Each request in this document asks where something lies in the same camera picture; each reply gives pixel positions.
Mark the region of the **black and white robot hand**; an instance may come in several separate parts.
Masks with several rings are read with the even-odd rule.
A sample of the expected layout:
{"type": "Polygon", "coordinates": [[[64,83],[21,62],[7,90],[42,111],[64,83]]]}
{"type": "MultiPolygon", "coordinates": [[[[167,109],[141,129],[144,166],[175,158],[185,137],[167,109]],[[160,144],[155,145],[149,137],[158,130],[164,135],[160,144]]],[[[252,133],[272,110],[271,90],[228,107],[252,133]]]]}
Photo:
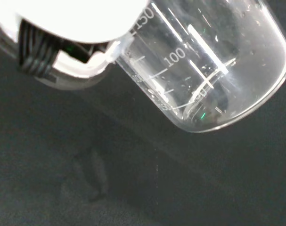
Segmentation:
{"type": "Polygon", "coordinates": [[[0,49],[59,90],[100,82],[133,43],[147,0],[0,0],[0,49]]]}

